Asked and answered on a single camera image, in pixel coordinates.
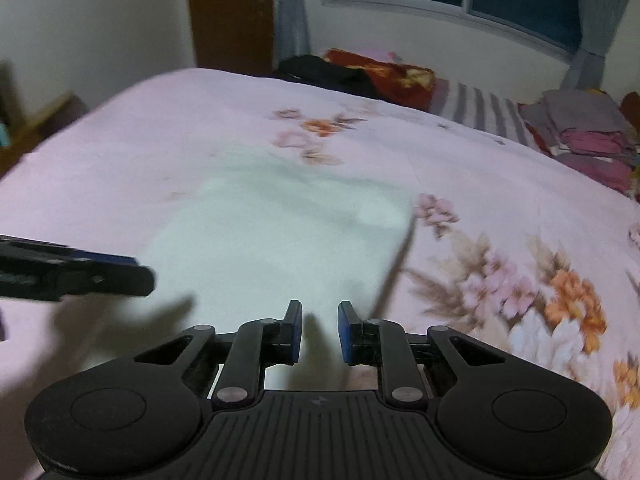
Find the striped pillow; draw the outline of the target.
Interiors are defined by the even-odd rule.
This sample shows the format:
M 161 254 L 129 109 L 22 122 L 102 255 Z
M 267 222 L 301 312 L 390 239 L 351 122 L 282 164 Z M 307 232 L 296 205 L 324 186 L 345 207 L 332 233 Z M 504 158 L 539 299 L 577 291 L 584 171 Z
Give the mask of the striped pillow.
M 495 93 L 459 81 L 437 78 L 430 113 L 540 152 L 534 136 L 521 118 L 518 106 Z

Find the grey curtain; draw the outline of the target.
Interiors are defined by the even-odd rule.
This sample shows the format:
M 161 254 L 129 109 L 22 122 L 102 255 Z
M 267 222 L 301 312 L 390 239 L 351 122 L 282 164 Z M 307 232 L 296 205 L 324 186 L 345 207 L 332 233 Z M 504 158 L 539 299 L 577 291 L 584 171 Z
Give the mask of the grey curtain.
M 608 51 L 629 0 L 578 0 L 582 40 L 561 82 L 561 89 L 600 87 Z
M 310 53 L 305 0 L 274 0 L 273 62 Z

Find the right grey curtain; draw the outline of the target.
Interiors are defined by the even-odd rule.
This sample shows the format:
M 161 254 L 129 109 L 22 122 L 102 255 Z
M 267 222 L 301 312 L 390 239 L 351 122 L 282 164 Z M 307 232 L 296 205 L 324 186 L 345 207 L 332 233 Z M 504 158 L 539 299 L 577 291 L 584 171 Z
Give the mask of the right grey curtain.
M 578 0 L 582 40 L 561 82 L 561 89 L 600 87 L 608 51 L 629 0 Z

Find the red heart headboard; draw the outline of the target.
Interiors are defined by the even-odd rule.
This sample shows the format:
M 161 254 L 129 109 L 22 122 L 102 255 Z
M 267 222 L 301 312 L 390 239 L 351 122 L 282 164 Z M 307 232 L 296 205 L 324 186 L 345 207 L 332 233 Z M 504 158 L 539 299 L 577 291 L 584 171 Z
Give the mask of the red heart headboard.
M 636 133 L 640 133 L 640 94 L 629 92 L 620 102 L 620 112 Z

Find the black garment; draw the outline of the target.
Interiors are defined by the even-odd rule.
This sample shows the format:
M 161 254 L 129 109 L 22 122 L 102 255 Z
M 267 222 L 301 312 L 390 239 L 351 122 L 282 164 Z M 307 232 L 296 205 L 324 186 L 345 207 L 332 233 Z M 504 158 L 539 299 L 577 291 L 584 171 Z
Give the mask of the black garment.
M 351 96 L 378 98 L 378 92 L 364 70 L 335 65 L 315 55 L 287 58 L 279 63 L 273 76 L 289 82 L 347 93 Z

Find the stack of folded clothes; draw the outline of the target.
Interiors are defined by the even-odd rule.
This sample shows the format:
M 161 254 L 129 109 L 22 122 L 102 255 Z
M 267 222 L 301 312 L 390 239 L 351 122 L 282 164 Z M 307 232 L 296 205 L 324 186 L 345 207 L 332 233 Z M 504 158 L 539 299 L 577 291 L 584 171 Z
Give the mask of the stack of folded clothes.
M 518 106 L 544 154 L 607 188 L 639 192 L 639 133 L 600 90 L 549 90 Z

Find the left grey curtain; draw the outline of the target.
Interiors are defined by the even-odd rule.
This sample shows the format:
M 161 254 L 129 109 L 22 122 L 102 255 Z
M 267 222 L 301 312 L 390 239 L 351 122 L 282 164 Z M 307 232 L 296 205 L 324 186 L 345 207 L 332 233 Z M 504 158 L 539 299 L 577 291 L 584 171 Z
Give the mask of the left grey curtain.
M 310 53 L 305 0 L 274 0 L 273 62 Z

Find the white knit sweater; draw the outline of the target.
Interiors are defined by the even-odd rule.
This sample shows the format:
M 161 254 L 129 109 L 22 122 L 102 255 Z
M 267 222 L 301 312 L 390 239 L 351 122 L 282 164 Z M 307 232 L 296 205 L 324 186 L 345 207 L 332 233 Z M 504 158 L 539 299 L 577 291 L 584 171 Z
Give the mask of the white knit sweater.
M 396 185 L 229 152 L 146 248 L 152 295 L 120 314 L 232 332 L 298 300 L 332 332 L 341 301 L 363 318 L 374 311 L 411 217 L 411 198 Z

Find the pink floral bed sheet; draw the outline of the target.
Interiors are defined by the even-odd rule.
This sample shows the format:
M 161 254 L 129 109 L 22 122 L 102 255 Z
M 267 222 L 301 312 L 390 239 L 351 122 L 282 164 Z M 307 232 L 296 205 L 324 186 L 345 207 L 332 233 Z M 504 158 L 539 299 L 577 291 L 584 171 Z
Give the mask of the pink floral bed sheet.
M 2 232 L 143 262 L 216 162 L 242 150 L 405 190 L 411 226 L 371 315 L 413 333 L 445 323 L 578 380 L 613 417 L 600 473 L 638 477 L 639 207 L 528 146 L 304 84 L 179 70 L 26 155 L 1 182 Z M 178 330 L 125 320 L 128 302 L 2 302 L 3 478 L 39 472 L 22 427 L 39 388 Z M 373 370 L 338 362 L 336 323 L 325 332 L 305 315 L 302 368 L 268 384 L 370 387 Z

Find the brown wooden door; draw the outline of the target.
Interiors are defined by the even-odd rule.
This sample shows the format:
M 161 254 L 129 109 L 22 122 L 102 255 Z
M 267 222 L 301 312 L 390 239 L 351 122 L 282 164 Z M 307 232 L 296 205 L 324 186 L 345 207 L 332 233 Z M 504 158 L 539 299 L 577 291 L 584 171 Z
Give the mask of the brown wooden door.
M 198 67 L 252 76 L 272 72 L 273 0 L 189 0 Z

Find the red patterned blanket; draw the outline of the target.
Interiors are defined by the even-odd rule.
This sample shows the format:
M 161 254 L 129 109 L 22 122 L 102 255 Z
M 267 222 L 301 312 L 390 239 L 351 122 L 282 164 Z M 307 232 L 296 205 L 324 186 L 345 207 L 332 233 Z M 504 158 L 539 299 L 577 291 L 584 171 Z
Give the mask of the red patterned blanket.
M 381 99 L 424 112 L 430 108 L 436 86 L 436 76 L 430 68 L 378 61 L 340 49 L 327 50 L 323 59 L 337 66 L 363 70 Z

